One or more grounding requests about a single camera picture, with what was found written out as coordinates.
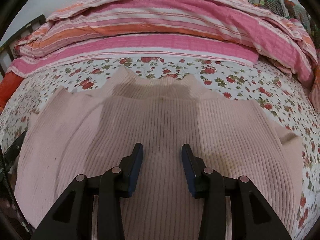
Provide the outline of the person's left hand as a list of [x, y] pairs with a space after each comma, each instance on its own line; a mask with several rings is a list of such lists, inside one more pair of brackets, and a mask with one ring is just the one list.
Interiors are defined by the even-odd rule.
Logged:
[[11, 204], [5, 198], [0, 198], [0, 205], [1, 205], [1, 209], [3, 210], [4, 214], [7, 215], [9, 218], [16, 219], [19, 222], [22, 221], [14, 204]]

